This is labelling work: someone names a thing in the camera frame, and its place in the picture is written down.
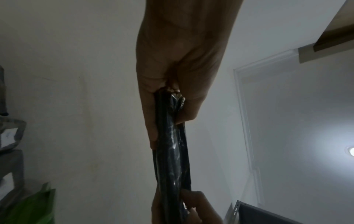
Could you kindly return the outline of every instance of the black plastic bag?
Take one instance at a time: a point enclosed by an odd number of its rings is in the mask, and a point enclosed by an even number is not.
[[[157,149],[153,151],[153,160],[167,224],[182,224],[188,214],[180,199],[181,189],[191,190],[185,128],[184,123],[174,124],[184,100],[179,92],[163,89],[155,93],[159,138]]]

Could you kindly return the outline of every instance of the light fixture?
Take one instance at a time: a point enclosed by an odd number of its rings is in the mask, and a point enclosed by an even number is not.
[[[354,147],[349,148],[348,152],[351,156],[354,156]]]

